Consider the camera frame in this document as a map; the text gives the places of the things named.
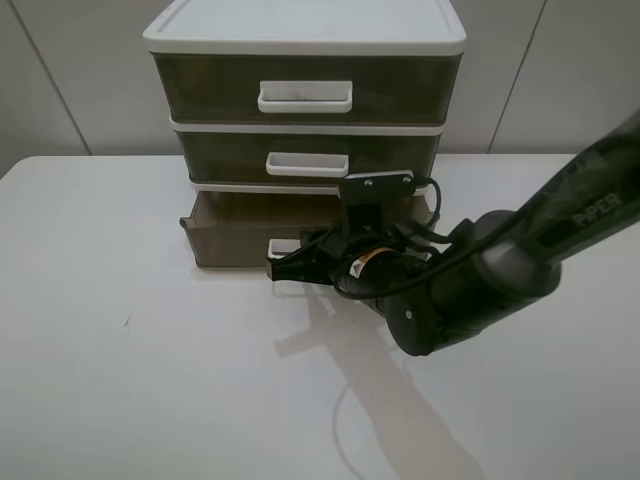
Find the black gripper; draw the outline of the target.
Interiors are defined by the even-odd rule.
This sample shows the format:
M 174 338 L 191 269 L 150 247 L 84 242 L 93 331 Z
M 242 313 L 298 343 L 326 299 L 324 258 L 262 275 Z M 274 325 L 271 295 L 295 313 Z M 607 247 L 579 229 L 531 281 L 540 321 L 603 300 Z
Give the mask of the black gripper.
M 327 232 L 285 256 L 267 256 L 271 281 L 330 286 L 352 300 L 384 298 L 424 273 L 424 250 L 416 250 L 395 227 L 348 238 Z

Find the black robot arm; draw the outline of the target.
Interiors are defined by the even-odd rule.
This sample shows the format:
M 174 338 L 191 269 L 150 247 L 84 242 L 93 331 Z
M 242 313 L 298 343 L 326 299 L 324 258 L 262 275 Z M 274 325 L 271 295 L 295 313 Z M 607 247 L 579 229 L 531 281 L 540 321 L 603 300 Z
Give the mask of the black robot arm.
M 269 255 L 274 281 L 331 286 L 381 315 L 396 344 L 426 356 L 550 295 L 562 262 L 639 219 L 639 119 L 584 149 L 520 209 L 463 220 L 448 235 L 401 214 L 417 179 L 351 175 L 341 218 Z

